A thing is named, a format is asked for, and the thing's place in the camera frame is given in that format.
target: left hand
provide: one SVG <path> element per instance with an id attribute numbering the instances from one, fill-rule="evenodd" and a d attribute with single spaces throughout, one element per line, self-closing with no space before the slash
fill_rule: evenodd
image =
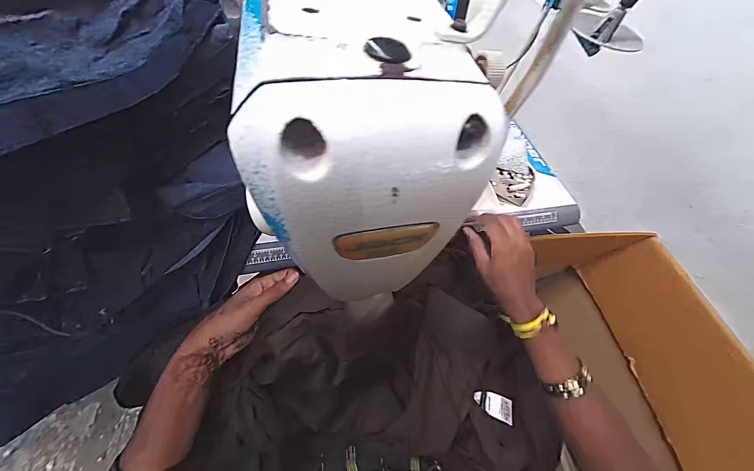
<path id="1" fill-rule="evenodd" d="M 256 276 L 214 312 L 205 316 L 177 348 L 176 357 L 204 354 L 220 366 L 241 351 L 255 334 L 253 326 L 270 305 L 298 281 L 295 269 Z"/>

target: brown cardboard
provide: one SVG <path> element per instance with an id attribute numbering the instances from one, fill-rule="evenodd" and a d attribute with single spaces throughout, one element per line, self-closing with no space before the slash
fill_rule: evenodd
<path id="1" fill-rule="evenodd" d="M 560 309 L 561 334 L 601 369 L 596 382 L 607 383 L 602 391 L 660 466 L 671 469 L 673 446 L 685 471 L 754 469 L 754 359 L 658 239 L 592 233 L 531 243 L 538 273 L 572 266 L 592 295 L 571 274 L 540 284 Z"/>
<path id="2" fill-rule="evenodd" d="M 566 271 L 546 277 L 537 284 L 537 293 L 557 316 L 558 332 L 566 347 L 588 365 L 595 386 L 622 414 L 658 469 L 679 469 L 674 449 L 665 443 L 627 358 L 578 275 Z"/>

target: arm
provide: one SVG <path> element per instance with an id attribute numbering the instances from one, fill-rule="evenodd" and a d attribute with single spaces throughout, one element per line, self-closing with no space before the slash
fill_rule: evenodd
<path id="1" fill-rule="evenodd" d="M 249 344 L 258 316 L 297 281 L 295 270 L 259 276 L 194 328 L 153 389 L 120 456 L 121 469 L 162 471 L 185 458 L 203 416 L 215 371 Z"/>
<path id="2" fill-rule="evenodd" d="M 528 236 L 515 217 L 484 215 L 478 221 L 490 239 L 490 254 L 475 231 L 466 228 L 465 235 L 482 279 L 511 320 L 529 322 L 544 305 L 535 291 L 535 258 Z M 558 384 L 577 374 L 578 364 L 555 329 L 540 331 L 526 339 L 525 346 L 543 382 Z M 566 444 L 583 471 L 655 469 L 618 411 L 597 388 L 577 399 L 550 397 L 550 401 Z"/>

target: wrist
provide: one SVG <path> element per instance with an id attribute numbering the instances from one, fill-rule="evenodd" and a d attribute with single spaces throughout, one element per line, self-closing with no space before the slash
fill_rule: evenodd
<path id="1" fill-rule="evenodd" d="M 177 352 L 168 361 L 162 376 L 174 385 L 205 386 L 217 370 L 217 359 L 211 352 Z"/>
<path id="2" fill-rule="evenodd" d="M 517 324 L 534 320 L 545 308 L 545 304 L 536 294 L 505 301 L 501 306 L 511 321 Z"/>

